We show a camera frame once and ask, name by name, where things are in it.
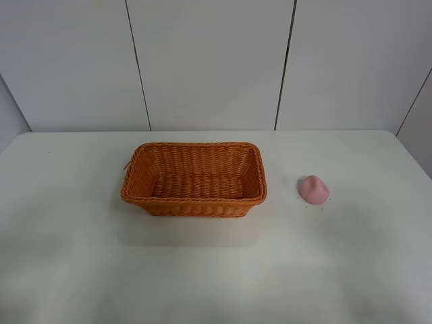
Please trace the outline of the pink peach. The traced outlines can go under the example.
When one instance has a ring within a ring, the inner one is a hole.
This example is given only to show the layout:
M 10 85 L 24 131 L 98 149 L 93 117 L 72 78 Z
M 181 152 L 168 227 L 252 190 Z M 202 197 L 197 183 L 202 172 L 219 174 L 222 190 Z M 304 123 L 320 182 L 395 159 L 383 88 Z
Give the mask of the pink peach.
M 310 205 L 322 205 L 329 198 L 329 188 L 315 175 L 308 175 L 300 181 L 298 193 Z

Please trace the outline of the orange wicker basket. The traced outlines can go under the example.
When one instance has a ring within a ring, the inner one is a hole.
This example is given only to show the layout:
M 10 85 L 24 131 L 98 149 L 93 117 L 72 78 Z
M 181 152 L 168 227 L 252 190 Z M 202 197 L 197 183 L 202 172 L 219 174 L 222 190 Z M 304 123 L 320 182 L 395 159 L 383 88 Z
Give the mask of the orange wicker basket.
M 259 148 L 249 142 L 151 142 L 131 156 L 121 199 L 154 216 L 245 216 L 267 197 Z

